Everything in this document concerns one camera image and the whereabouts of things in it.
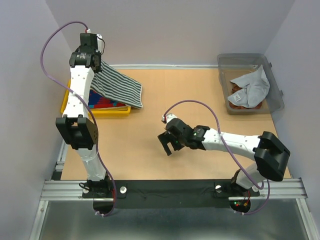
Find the metal bolt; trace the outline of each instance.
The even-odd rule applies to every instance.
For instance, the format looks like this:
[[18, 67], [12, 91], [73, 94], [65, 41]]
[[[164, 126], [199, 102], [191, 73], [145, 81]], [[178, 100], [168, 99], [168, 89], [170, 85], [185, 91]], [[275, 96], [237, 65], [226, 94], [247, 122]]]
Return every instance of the metal bolt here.
[[221, 192], [222, 192], [221, 186], [220, 186], [220, 185], [215, 186], [215, 191], [216, 191], [217, 193], [221, 193]]
[[125, 194], [127, 192], [127, 188], [125, 186], [120, 187], [120, 193]]
[[259, 192], [259, 189], [256, 186], [252, 186], [252, 190], [256, 193]]

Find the yellow plastic bin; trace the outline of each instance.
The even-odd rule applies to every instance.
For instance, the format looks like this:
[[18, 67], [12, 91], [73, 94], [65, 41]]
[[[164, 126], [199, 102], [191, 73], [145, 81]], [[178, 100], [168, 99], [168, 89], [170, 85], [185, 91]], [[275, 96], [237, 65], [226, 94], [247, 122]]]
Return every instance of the yellow plastic bin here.
[[[69, 95], [69, 91], [66, 90], [64, 94], [61, 110], [60, 110], [61, 114], [63, 114], [66, 109], [67, 102], [68, 102], [68, 95]], [[116, 109], [92, 109], [92, 113], [96, 118], [127, 117], [129, 116], [130, 112], [131, 112], [130, 106], [123, 106]]]

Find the striped cloth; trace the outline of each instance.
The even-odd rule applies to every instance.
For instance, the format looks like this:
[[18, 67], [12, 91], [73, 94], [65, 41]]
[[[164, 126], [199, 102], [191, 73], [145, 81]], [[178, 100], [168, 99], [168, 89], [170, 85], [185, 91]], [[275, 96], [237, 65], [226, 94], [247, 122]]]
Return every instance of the striped cloth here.
[[101, 72], [94, 75], [91, 89], [107, 99], [142, 109], [142, 84], [101, 61]]

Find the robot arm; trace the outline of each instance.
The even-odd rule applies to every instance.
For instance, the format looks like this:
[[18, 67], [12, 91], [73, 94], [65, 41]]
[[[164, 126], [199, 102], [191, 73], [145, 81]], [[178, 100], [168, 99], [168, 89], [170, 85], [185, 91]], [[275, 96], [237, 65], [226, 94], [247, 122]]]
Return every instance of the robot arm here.
[[[227, 152], [221, 137], [213, 128], [198, 125], [191, 128], [173, 114], [166, 116], [165, 132], [158, 136], [167, 155], [171, 155], [168, 143], [178, 151], [183, 147], [201, 150]], [[282, 181], [287, 167], [290, 151], [271, 132], [261, 136], [244, 136], [222, 132], [221, 134], [234, 154], [254, 161], [246, 171], [258, 183], [265, 179]], [[247, 190], [253, 183], [242, 170], [236, 172], [232, 179], [238, 186]]]
[[[69, 60], [70, 88], [86, 104], [95, 73], [101, 71], [101, 52], [102, 36], [87, 30], [80, 34], [80, 46], [71, 54]], [[74, 93], [69, 93], [62, 117], [58, 117], [55, 124], [64, 141], [80, 155], [87, 171], [87, 179], [94, 182], [104, 180], [106, 170], [97, 153], [98, 128], [89, 120], [88, 110]]]

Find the wooden tabletop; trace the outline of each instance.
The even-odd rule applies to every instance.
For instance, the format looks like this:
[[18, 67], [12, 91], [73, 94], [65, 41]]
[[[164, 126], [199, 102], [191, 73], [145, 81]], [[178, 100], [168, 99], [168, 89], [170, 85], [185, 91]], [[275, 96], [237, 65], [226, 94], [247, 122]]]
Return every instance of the wooden tabletop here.
[[[99, 152], [117, 180], [230, 179], [239, 169], [221, 151], [183, 148], [167, 156], [157, 136], [165, 131], [164, 112], [181, 100], [208, 104], [219, 118], [222, 132], [239, 135], [276, 134], [270, 114], [229, 115], [217, 69], [122, 69], [119, 72], [142, 83], [143, 109], [126, 118], [99, 119]], [[191, 127], [217, 129], [212, 114], [202, 105], [182, 103], [170, 111]], [[253, 162], [237, 156], [247, 167]], [[85, 180], [85, 167], [70, 147], [61, 180]], [[289, 171], [285, 178], [290, 178]]]

